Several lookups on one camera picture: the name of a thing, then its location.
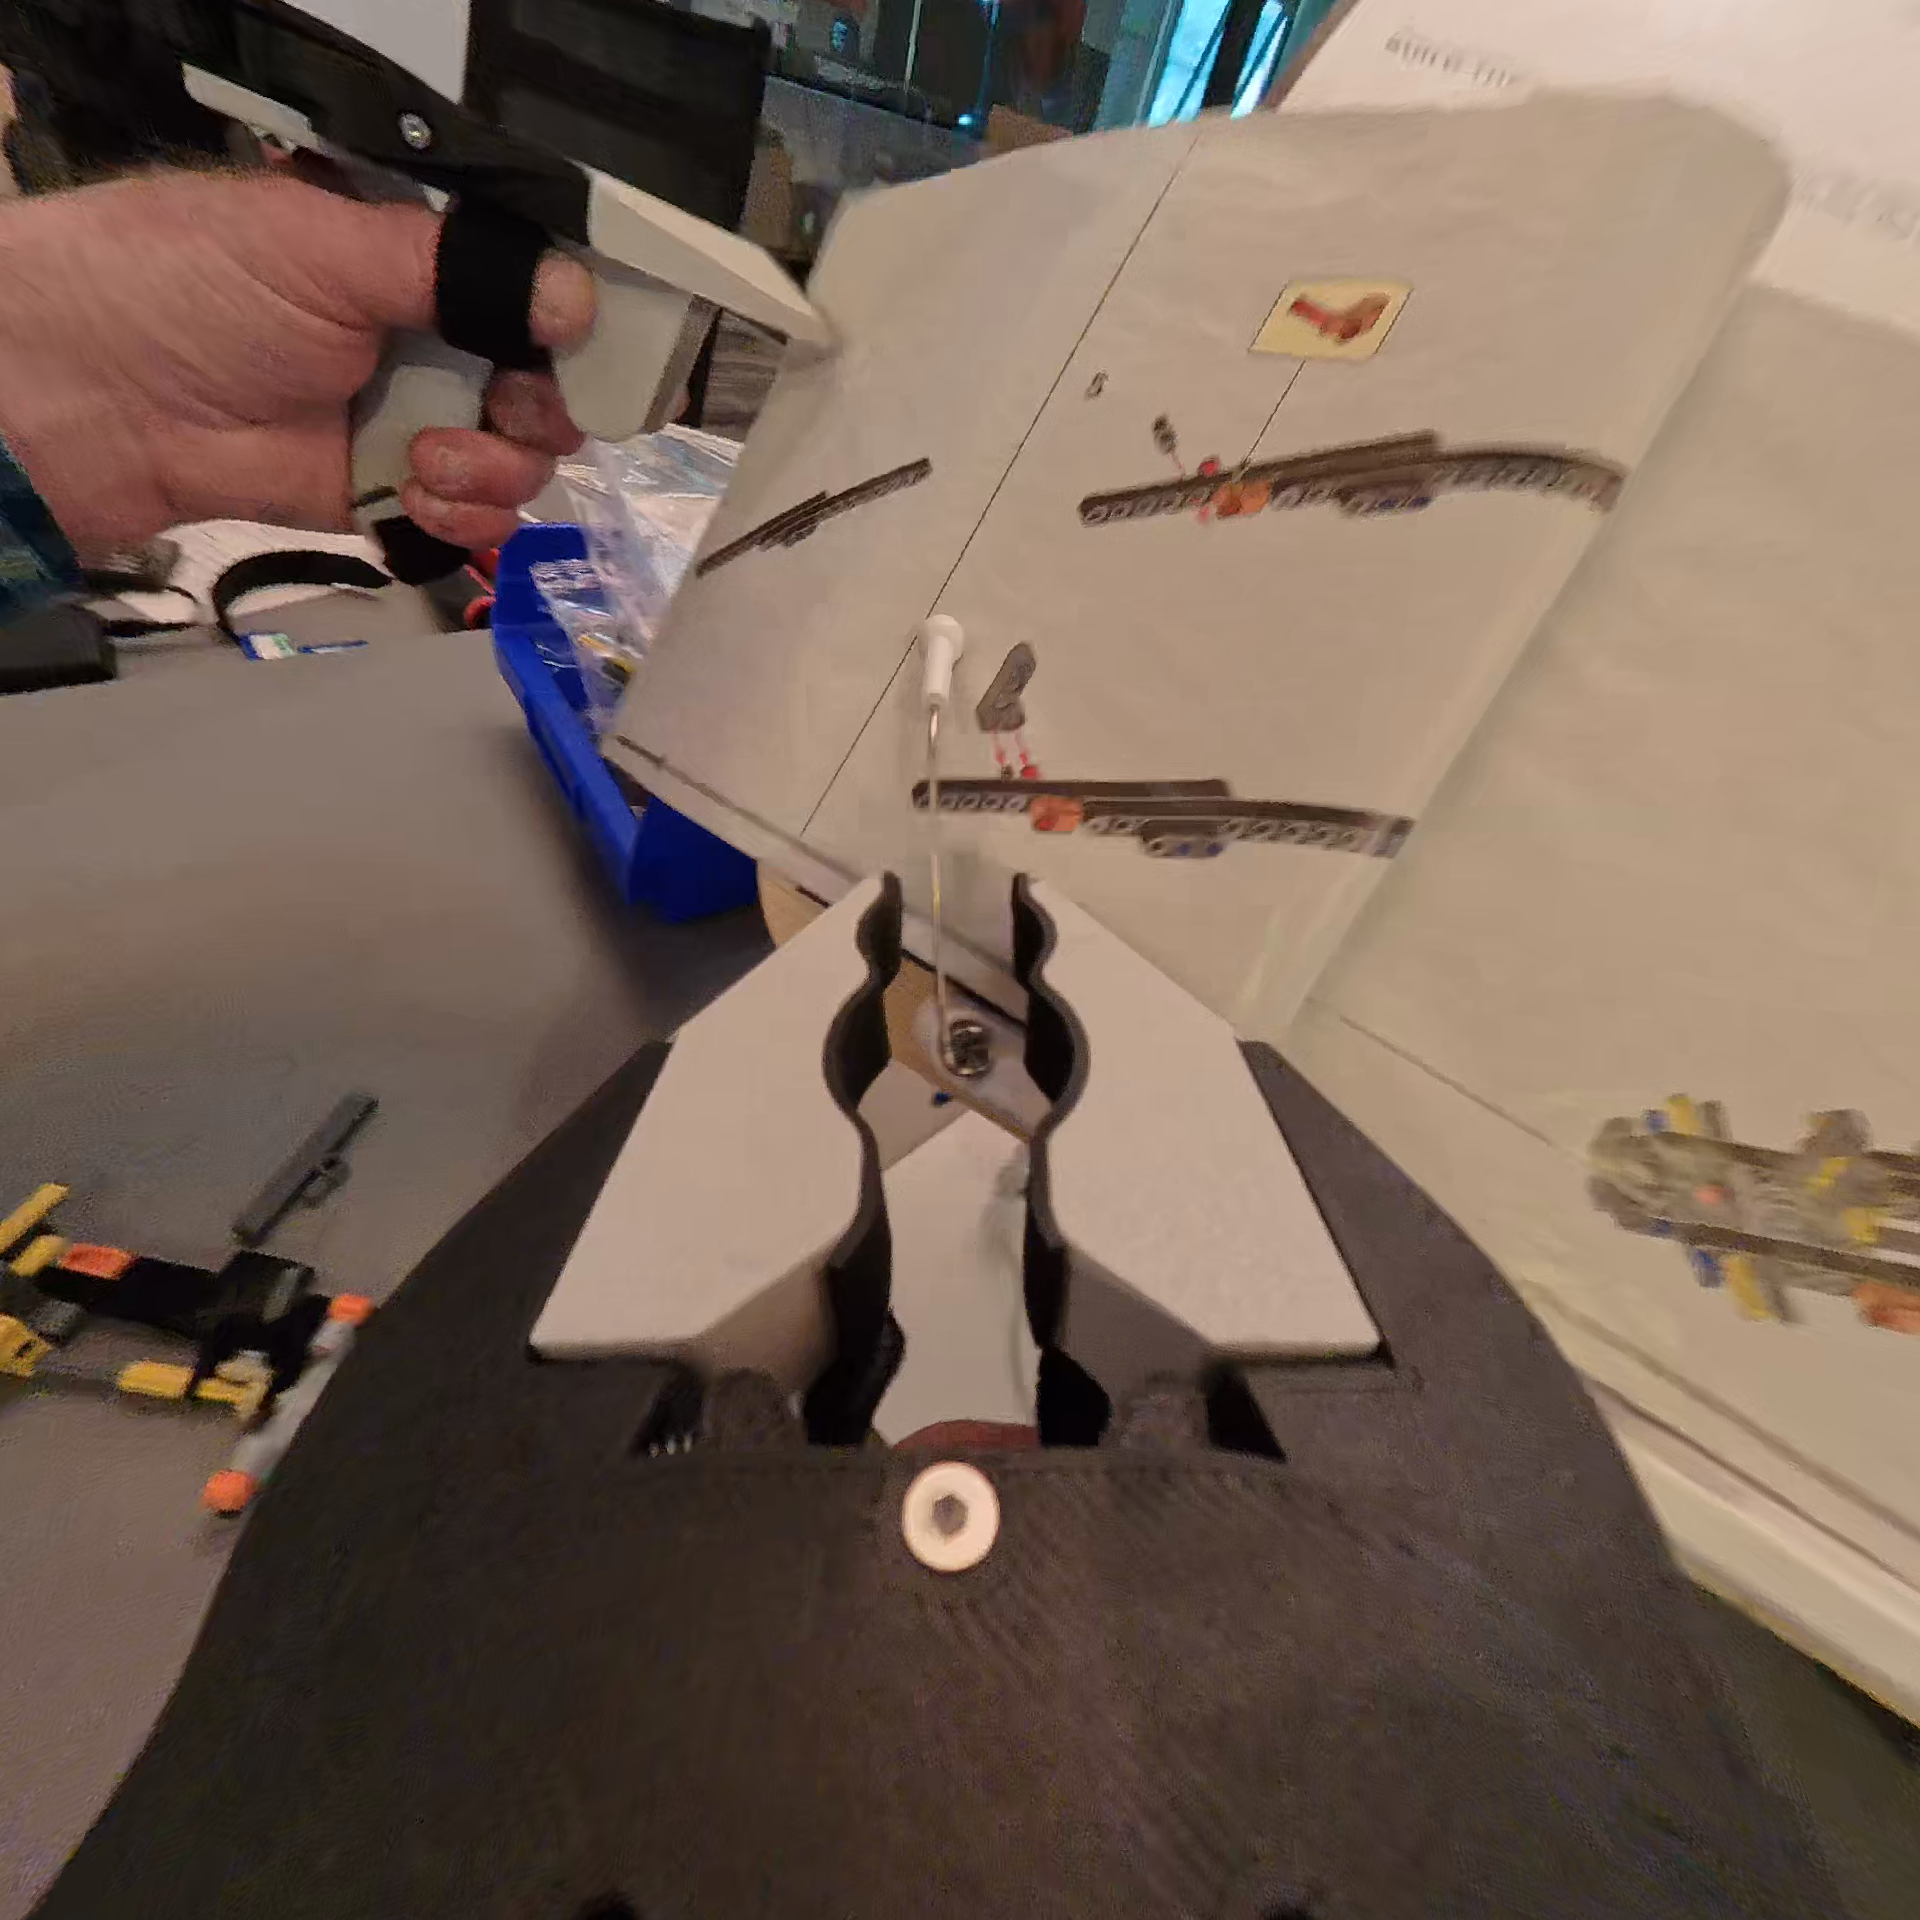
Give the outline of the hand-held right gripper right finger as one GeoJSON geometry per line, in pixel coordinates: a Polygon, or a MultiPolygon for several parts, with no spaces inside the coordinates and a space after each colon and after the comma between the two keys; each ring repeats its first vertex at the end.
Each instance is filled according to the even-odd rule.
{"type": "Polygon", "coordinates": [[[1272,1443],[1250,1376],[1379,1366],[1379,1327],[1235,1025],[1059,884],[1011,884],[1027,995],[1022,1308],[1040,1443],[1100,1443],[1156,1384],[1211,1443],[1272,1443]]]}

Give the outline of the white book stand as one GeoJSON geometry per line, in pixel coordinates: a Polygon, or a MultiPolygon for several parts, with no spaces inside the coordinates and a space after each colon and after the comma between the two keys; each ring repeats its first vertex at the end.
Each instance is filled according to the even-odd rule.
{"type": "Polygon", "coordinates": [[[1675,1565],[1916,1722],[1916,1335],[1730,1323],[1658,1283],[1572,1162],[1332,1012],[1304,1073],[1492,1257],[1585,1379],[1675,1565]]]}

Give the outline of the multicoloured lego chassis assembly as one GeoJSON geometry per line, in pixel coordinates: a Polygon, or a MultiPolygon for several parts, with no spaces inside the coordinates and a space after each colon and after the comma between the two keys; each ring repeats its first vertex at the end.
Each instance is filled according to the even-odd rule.
{"type": "Polygon", "coordinates": [[[67,1186],[37,1186],[4,1212],[4,1381],[118,1401],[204,1408],[235,1423],[204,1511],[235,1520],[260,1506],[371,1298],[255,1245],[220,1269],[163,1262],[59,1230],[67,1186]]]}

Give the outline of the person's left hand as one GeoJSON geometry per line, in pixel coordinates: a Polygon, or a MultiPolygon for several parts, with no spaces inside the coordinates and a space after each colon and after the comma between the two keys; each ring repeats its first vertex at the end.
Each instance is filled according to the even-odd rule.
{"type": "Polygon", "coordinates": [[[4,202],[4,447],[83,564],[176,525],[350,533],[350,407],[436,329],[442,216],[276,175],[4,202]]]}

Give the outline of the blue plastic bin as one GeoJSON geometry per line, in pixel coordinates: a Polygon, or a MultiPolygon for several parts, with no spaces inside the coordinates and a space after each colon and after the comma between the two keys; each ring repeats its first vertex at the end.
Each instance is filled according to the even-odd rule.
{"type": "Polygon", "coordinates": [[[758,900],[755,864],[647,798],[596,747],[581,670],[531,576],[584,555],[574,524],[530,524],[500,548],[490,616],[494,671],[591,869],[622,909],[643,909],[666,925],[747,909],[758,900]]]}

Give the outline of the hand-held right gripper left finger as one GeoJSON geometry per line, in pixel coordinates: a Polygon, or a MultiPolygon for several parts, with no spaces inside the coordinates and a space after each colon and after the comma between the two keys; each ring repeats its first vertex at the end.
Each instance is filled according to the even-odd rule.
{"type": "Polygon", "coordinates": [[[667,1041],[531,1323],[543,1360],[758,1376],[810,1443],[869,1441],[906,1338],[860,1098],[891,1060],[901,889],[857,881],[667,1041]]]}

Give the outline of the lego instruction booklet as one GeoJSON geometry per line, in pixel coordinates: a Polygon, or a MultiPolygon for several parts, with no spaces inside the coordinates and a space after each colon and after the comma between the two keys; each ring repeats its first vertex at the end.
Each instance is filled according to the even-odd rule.
{"type": "Polygon", "coordinates": [[[1577,1366],[1916,1534],[1916,332],[1646,95],[1282,111],[876,188],[611,755],[929,903],[1013,873],[1275,1041],[1577,1366]]]}

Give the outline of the black box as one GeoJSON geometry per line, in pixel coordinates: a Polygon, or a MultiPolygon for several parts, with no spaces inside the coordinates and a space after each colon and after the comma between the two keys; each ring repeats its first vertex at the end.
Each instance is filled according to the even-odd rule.
{"type": "Polygon", "coordinates": [[[105,686],[116,678],[116,645],[83,595],[55,595],[4,616],[0,695],[105,686]]]}

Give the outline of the black rectangular panel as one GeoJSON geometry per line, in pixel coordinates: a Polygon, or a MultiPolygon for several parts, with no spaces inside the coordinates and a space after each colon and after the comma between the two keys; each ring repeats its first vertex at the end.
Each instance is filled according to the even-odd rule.
{"type": "Polygon", "coordinates": [[[611,181],[735,230],[770,28],[676,4],[470,4],[463,105],[611,181]]]}

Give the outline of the dark grey flat lego piece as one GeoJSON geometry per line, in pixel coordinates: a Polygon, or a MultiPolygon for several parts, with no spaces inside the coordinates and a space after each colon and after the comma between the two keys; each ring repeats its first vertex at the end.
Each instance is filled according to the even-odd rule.
{"type": "Polygon", "coordinates": [[[374,1117],[380,1098],[350,1091],[288,1148],[252,1198],[232,1214],[229,1242],[238,1250],[260,1250],[279,1226],[329,1198],[350,1179],[350,1145],[374,1117]]]}

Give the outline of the white text paper sheet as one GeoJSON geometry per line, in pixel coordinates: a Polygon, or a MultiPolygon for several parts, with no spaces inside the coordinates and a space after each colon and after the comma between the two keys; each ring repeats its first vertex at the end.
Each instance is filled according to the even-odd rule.
{"type": "Polygon", "coordinates": [[[1339,4],[1285,106],[1667,95],[1760,131],[1760,283],[1916,332],[1916,4],[1339,4]]]}

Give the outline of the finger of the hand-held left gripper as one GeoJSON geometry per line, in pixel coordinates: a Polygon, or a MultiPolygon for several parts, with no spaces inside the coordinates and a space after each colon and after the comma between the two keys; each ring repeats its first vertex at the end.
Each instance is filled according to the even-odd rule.
{"type": "Polygon", "coordinates": [[[584,247],[596,259],[657,280],[806,350],[835,346],[832,324],[776,254],[591,168],[584,168],[584,188],[584,247]]]}

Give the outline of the clear bags of lego parts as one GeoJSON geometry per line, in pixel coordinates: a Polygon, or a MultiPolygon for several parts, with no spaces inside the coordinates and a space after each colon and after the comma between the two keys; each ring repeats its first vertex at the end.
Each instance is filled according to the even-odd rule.
{"type": "Polygon", "coordinates": [[[590,440],[555,471],[584,552],[531,567],[531,584],[563,627],[591,731],[634,681],[739,452],[739,440],[671,424],[627,444],[590,440]]]}

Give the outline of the wire page holder white tip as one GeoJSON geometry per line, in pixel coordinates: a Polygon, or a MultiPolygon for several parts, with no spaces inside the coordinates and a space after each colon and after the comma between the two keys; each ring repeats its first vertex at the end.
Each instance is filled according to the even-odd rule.
{"type": "Polygon", "coordinates": [[[941,889],[941,722],[949,717],[964,628],[951,616],[923,616],[916,637],[923,714],[923,850],[929,850],[929,969],[936,1060],[951,1082],[979,1082],[992,1069],[992,1031],[951,1002],[941,889]]]}

